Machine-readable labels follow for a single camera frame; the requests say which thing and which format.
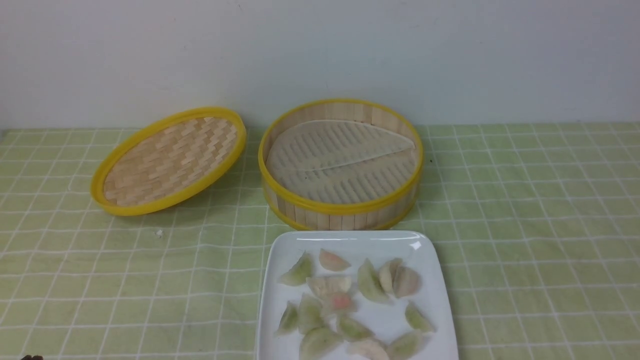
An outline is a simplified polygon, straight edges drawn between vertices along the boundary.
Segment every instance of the steamer basket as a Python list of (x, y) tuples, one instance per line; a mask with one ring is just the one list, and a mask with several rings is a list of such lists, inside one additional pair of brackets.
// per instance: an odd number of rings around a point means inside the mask
[(91, 194), (108, 213), (142, 215), (182, 202), (240, 157), (246, 130), (224, 108), (175, 114), (133, 134), (100, 164)]
[(328, 99), (276, 120), (258, 162), (269, 207), (298, 230), (387, 229), (415, 203), (422, 142), (391, 109)]

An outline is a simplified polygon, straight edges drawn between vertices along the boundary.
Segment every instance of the yellow rim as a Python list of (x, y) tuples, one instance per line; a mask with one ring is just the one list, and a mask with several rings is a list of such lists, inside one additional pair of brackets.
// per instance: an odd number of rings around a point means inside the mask
[[(115, 165), (116, 162), (129, 150), (131, 150), (134, 146), (138, 145), (142, 140), (150, 137), (151, 135), (157, 133), (158, 131), (162, 131), (167, 127), (178, 124), (183, 121), (196, 119), (198, 117), (220, 117), (229, 120), (236, 128), (237, 128), (237, 142), (234, 148), (229, 153), (226, 159), (224, 159), (220, 165), (215, 168), (212, 172), (193, 183), (189, 187), (182, 189), (179, 192), (173, 193), (167, 197), (162, 199), (149, 202), (148, 204), (137, 205), (137, 206), (128, 206), (122, 207), (113, 205), (110, 201), (107, 200), (104, 196), (104, 180), (107, 177), (107, 174)], [(138, 131), (133, 134), (131, 137), (125, 140), (125, 142), (121, 143), (116, 147), (109, 156), (100, 164), (98, 170), (93, 175), (93, 179), (91, 181), (91, 196), (93, 199), (100, 205), (102, 208), (108, 213), (120, 216), (133, 216), (133, 215), (142, 215), (153, 213), (155, 211), (159, 211), (162, 209), (166, 209), (170, 206), (176, 205), (179, 202), (185, 201), (186, 199), (196, 195), (201, 192), (209, 185), (213, 184), (215, 180), (218, 180), (227, 170), (236, 162), (236, 160), (242, 154), (244, 149), (244, 145), (246, 143), (246, 129), (244, 128), (244, 124), (242, 119), (235, 112), (225, 109), (225, 108), (197, 108), (192, 110), (183, 111), (182, 113), (174, 114), (170, 117), (167, 117), (163, 120), (155, 122), (150, 126), (145, 127), (144, 129)]]
[[(294, 228), (295, 230), (300, 230), (300, 231), (309, 231), (309, 230), (317, 230), (317, 229), (312, 229), (310, 227), (298, 224), (297, 222), (291, 220), (290, 218), (287, 217), (287, 215), (284, 215), (283, 213), (280, 212), (280, 210), (278, 210), (278, 208), (276, 208), (273, 203), (271, 202), (271, 199), (269, 199), (269, 197), (266, 196), (265, 193), (265, 198), (267, 199), (267, 204), (269, 204), (269, 207), (271, 208), (271, 210), (273, 211), (273, 213), (280, 219), (282, 220), (282, 222), (284, 222), (285, 224), (291, 226), (292, 228)], [(404, 219), (404, 217), (409, 214), (409, 211), (411, 211), (411, 209), (413, 208), (413, 206), (415, 205), (415, 201), (418, 199), (418, 196), (414, 196), (413, 199), (411, 200), (411, 204), (409, 204), (409, 206), (403, 210), (402, 213), (400, 213), (400, 215), (398, 215), (397, 217), (391, 219), (391, 221), (385, 222), (382, 225), (373, 227), (372, 229), (367, 229), (367, 230), (386, 230), (390, 227), (392, 227), (393, 225), (396, 225), (397, 223), (399, 223), (400, 221), (402, 221), (402, 219)]]
[[(384, 197), (381, 197), (376, 200), (367, 201), (367, 202), (360, 202), (358, 204), (327, 204), (325, 202), (313, 201), (310, 199), (306, 199), (302, 196), (296, 195), (295, 193), (292, 193), (289, 190), (285, 189), (282, 185), (278, 184), (278, 182), (273, 178), (273, 176), (271, 176), (271, 174), (267, 170), (267, 166), (264, 162), (264, 157), (263, 157), (264, 143), (267, 137), (269, 136), (273, 128), (276, 127), (281, 121), (283, 121), (284, 118), (286, 118), (290, 114), (296, 111), (302, 110), (303, 108), (307, 108), (309, 106), (326, 104), (328, 102), (351, 102), (353, 104), (364, 104), (364, 105), (374, 106), (376, 108), (379, 108), (381, 110), (384, 110), (393, 114), (398, 119), (400, 119), (400, 121), (402, 121), (405, 125), (407, 125), (407, 127), (409, 127), (409, 130), (413, 133), (414, 137), (417, 139), (415, 146), (418, 152), (418, 167), (416, 171), (413, 173), (413, 175), (411, 176), (411, 178), (409, 178), (409, 180), (405, 184), (400, 186), (398, 189), (396, 189), (395, 191), (393, 191), (392, 193)], [(287, 202), (295, 204), (301, 208), (313, 210), (318, 213), (326, 213), (330, 215), (349, 215), (349, 214), (357, 214), (357, 213), (366, 213), (369, 211), (374, 211), (380, 208), (384, 208), (385, 206), (397, 201), (407, 191), (409, 191), (410, 188), (420, 179), (420, 172), (422, 171), (423, 156), (424, 154), (423, 154), (423, 148), (422, 148), (422, 141), (420, 140), (420, 135), (415, 130), (413, 125), (411, 125), (410, 122), (408, 122), (402, 115), (396, 113), (394, 110), (391, 110), (386, 106), (376, 104), (375, 102), (369, 102), (369, 101), (358, 100), (358, 99), (318, 100), (318, 101), (309, 102), (304, 105), (298, 106), (295, 109), (291, 109), (288, 112), (284, 113), (281, 117), (278, 118), (278, 120), (274, 121), (274, 123), (272, 123), (271, 126), (267, 128), (267, 131), (262, 135), (262, 140), (260, 141), (260, 147), (258, 148), (258, 164), (260, 167), (260, 173), (262, 174), (262, 178), (265, 180), (265, 182), (267, 182), (269, 187), (271, 187), (271, 189), (273, 189), (273, 191), (276, 194), (284, 198), (284, 200), (286, 200)]]

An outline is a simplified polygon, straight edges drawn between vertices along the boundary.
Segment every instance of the green tablecloth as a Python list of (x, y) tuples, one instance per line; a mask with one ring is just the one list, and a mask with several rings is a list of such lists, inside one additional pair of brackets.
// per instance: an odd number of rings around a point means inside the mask
[[(637, 359), (638, 124), (419, 127), (417, 206), (461, 359)], [(9, 131), (0, 143), (0, 360), (253, 359), (269, 246), (257, 147), (200, 195), (115, 218), (88, 189), (132, 131)]]

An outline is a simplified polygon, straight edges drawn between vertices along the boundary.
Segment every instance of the bamboo steamer lid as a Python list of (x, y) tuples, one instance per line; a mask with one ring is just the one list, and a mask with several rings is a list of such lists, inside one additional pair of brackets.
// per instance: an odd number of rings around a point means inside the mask
[(92, 197), (114, 215), (168, 208), (219, 179), (245, 143), (244, 124), (231, 110), (199, 108), (172, 115), (133, 134), (100, 164)]

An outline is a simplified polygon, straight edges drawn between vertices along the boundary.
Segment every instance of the square white plate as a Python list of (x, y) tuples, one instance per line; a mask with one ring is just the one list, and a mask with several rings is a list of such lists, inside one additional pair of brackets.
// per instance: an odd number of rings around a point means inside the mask
[[(351, 267), (341, 273), (325, 270), (318, 262), (320, 249), (335, 252), (349, 261)], [(311, 294), (307, 285), (291, 287), (278, 284), (280, 275), (288, 271), (305, 251), (315, 260), (315, 276), (345, 274), (352, 276), (354, 282), (358, 267), (365, 258), (369, 258), (376, 269), (388, 260), (402, 258), (406, 266), (422, 277), (418, 293), (402, 299), (392, 297), (393, 305), (389, 306), (368, 301), (358, 292), (353, 297), (358, 311), (351, 316), (370, 328), (379, 340), (389, 344), (411, 330), (404, 319), (404, 309), (412, 300), (436, 329), (427, 337), (426, 346), (412, 359), (458, 360), (451, 307), (438, 256), (426, 236), (412, 231), (299, 231), (280, 235), (271, 247), (264, 276), (256, 338), (257, 360), (298, 358), (302, 335), (295, 331), (276, 337), (274, 332), (278, 329), (287, 301), (298, 305), (304, 292)], [(335, 319), (329, 321), (329, 326), (335, 331)], [(347, 355), (347, 344), (344, 342), (323, 359), (362, 359)]]

